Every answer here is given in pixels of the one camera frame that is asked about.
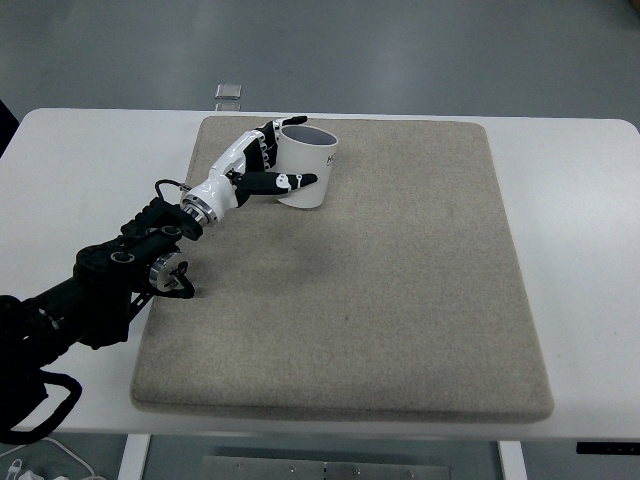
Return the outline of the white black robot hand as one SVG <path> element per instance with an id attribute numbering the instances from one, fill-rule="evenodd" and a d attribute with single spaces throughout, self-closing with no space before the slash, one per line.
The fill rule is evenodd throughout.
<path id="1" fill-rule="evenodd" d="M 282 196 L 314 184 L 316 174 L 284 174 L 246 171 L 249 147 L 250 170 L 273 170 L 277 161 L 280 131 L 285 126 L 302 125 L 306 115 L 279 118 L 255 130 L 244 132 L 211 166 L 207 179 L 191 188 L 181 202 L 181 209 L 197 223 L 215 223 L 225 213 L 244 205 L 254 195 Z M 235 177 L 235 187 L 227 174 Z"/>

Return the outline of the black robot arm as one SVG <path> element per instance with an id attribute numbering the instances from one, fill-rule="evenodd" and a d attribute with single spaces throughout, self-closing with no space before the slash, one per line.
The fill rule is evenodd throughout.
<path id="1" fill-rule="evenodd" d="M 276 169 L 283 129 L 306 121 L 281 118 L 244 132 L 205 181 L 181 185 L 180 203 L 158 194 L 115 239 L 80 250 L 70 279 L 24 301 L 2 296 L 2 372 L 32 375 L 75 343 L 99 349 L 124 342 L 153 297 L 193 298 L 179 241 L 198 240 L 205 227 L 253 195 L 280 196 L 316 183 L 313 173 Z"/>

